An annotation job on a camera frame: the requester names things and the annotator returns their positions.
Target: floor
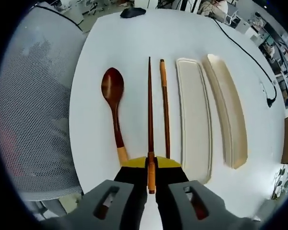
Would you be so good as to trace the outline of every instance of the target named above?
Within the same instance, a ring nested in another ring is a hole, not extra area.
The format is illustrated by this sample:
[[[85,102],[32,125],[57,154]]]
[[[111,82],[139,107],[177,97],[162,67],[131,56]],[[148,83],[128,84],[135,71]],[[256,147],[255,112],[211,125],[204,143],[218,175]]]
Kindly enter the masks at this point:
[[[88,35],[99,17],[121,12],[126,8],[129,8],[129,6],[118,6],[116,4],[110,4],[109,6],[105,7],[104,11],[98,11],[95,13],[95,15],[86,13],[85,15],[83,15],[84,20],[79,24],[79,26],[83,30],[83,34]]]

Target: gray chair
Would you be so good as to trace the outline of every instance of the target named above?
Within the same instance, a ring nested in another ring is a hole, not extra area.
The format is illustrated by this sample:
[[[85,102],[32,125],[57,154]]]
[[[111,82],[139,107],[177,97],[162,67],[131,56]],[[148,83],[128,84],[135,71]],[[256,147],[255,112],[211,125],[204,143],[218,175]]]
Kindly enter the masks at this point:
[[[80,193],[69,139],[69,100],[85,36],[55,12],[32,8],[0,68],[0,152],[21,197]]]

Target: spoon handle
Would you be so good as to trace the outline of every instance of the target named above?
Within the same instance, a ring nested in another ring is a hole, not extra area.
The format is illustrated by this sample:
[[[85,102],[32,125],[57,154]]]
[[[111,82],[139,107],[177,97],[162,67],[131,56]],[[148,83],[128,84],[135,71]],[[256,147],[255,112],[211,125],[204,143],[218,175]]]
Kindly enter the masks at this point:
[[[114,136],[117,147],[117,154],[119,156],[120,164],[128,160],[128,154],[123,142],[123,138],[120,132],[120,123],[118,117],[118,105],[115,108],[111,108],[112,116],[113,116],[113,126],[114,126]]]

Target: white table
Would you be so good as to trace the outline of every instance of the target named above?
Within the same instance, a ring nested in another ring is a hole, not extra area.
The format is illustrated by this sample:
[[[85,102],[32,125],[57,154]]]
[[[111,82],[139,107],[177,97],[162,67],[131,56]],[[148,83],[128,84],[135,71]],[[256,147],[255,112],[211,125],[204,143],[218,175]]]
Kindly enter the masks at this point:
[[[222,26],[275,80],[259,49],[241,33]],[[233,44],[209,18],[173,10],[148,10],[146,15],[121,19],[119,13],[97,20],[81,52],[72,84],[70,138],[77,175],[84,193],[105,179],[114,179],[120,169],[110,108],[101,93],[101,80],[110,67],[117,68],[125,82],[119,107],[124,143],[131,158],[147,155],[147,73],[152,61],[155,153],[165,156],[164,119],[159,60],[166,62],[170,118],[171,157],[181,159],[180,101],[175,61],[200,60],[206,54],[222,57],[240,96],[248,136],[248,160],[237,170],[223,163],[222,138],[215,101],[208,86],[213,129],[213,167],[206,186],[222,197],[229,211],[252,216],[273,190],[274,173],[280,168],[284,142],[285,109],[277,86],[277,99],[266,103],[274,90],[267,77],[243,51]],[[146,211],[158,213],[154,196]],[[158,229],[158,216],[142,229]]]

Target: wooden tray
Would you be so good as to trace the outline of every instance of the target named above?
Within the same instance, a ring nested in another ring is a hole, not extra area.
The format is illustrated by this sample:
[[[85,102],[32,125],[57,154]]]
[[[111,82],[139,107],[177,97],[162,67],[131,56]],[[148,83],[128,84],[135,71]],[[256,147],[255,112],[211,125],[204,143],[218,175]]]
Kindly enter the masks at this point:
[[[229,167],[237,169],[248,158],[247,135],[239,95],[223,60],[208,54],[202,64],[216,100],[225,163]]]
[[[182,168],[202,184],[211,176],[212,140],[205,71],[196,60],[176,61],[182,126]]]

